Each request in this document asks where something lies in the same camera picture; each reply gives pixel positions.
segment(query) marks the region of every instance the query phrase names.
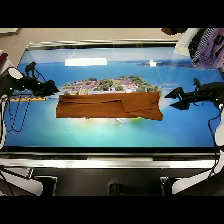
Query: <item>brown cloth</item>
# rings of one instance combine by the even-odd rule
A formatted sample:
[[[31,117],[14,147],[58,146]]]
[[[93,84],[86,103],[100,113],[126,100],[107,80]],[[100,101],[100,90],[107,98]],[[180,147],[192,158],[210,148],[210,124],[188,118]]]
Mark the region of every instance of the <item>brown cloth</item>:
[[[135,118],[162,120],[159,92],[60,95],[57,118]]]

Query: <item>white floor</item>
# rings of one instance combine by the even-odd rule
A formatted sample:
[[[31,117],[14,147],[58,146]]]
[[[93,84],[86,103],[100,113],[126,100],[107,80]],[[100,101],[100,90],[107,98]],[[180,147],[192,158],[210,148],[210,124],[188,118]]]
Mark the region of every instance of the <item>white floor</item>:
[[[112,40],[112,39],[179,39],[168,36],[161,28],[22,28],[18,35],[0,37],[0,49],[9,54],[14,65],[29,43],[43,41]]]

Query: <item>blue water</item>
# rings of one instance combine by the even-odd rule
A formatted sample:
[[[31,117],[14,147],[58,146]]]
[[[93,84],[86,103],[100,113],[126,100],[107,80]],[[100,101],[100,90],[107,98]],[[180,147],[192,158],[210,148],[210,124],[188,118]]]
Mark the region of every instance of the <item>blue water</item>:
[[[218,70],[200,70],[175,66],[149,67],[136,63],[108,62],[107,66],[65,67],[64,63],[39,63],[37,70],[45,79],[55,81],[57,87],[65,83],[96,77],[119,78],[121,75],[139,75],[152,85],[162,87],[163,96],[176,87],[193,91],[193,79],[202,84],[223,81]],[[26,64],[19,65],[24,72]],[[210,102],[203,106],[191,105],[187,111],[169,107],[175,100],[162,99],[162,121],[146,119],[124,119],[124,124],[115,119],[70,119],[57,118],[58,99],[31,102],[22,132],[10,132],[6,136],[7,146],[96,146],[96,147],[210,147],[212,136],[208,120],[218,114]],[[27,103],[21,103],[20,116],[16,120],[19,129]],[[15,112],[17,103],[11,103]],[[5,114],[9,128],[9,114]]]

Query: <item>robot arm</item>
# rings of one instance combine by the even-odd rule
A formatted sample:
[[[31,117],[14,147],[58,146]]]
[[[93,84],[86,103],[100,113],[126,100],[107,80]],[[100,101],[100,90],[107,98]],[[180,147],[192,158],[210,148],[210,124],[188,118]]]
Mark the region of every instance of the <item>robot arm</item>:
[[[20,73],[15,68],[8,68],[0,75],[0,149],[5,143],[6,136],[6,127],[3,119],[6,101],[13,96],[14,90],[23,91],[28,89],[36,97],[50,96],[59,92],[53,80],[41,82],[36,78],[34,71],[38,75],[41,74],[35,69],[35,65],[35,62],[27,65],[25,68],[26,74]]]
[[[190,108],[190,103],[200,102],[200,101],[211,101],[220,110],[221,122],[215,132],[215,143],[220,147],[220,158],[215,165],[214,172],[208,170],[206,172],[200,173],[198,175],[182,178],[177,180],[172,185],[172,194],[175,195],[217,173],[219,173],[224,166],[224,83],[209,83],[201,85],[199,80],[195,79],[194,85],[196,89],[194,92],[184,93],[181,87],[174,89],[165,98],[179,99],[179,102],[171,104],[170,106],[179,110],[188,110]]]

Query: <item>island image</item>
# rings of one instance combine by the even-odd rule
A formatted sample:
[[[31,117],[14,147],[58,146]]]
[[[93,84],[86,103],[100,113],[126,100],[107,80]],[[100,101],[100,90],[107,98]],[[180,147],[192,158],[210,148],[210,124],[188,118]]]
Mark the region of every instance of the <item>island image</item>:
[[[90,77],[88,80],[75,81],[64,84],[65,95],[90,95],[99,93],[131,93],[131,92],[154,92],[161,94],[161,87],[154,86],[143,80],[140,76],[120,76],[118,79],[107,78],[97,80]]]

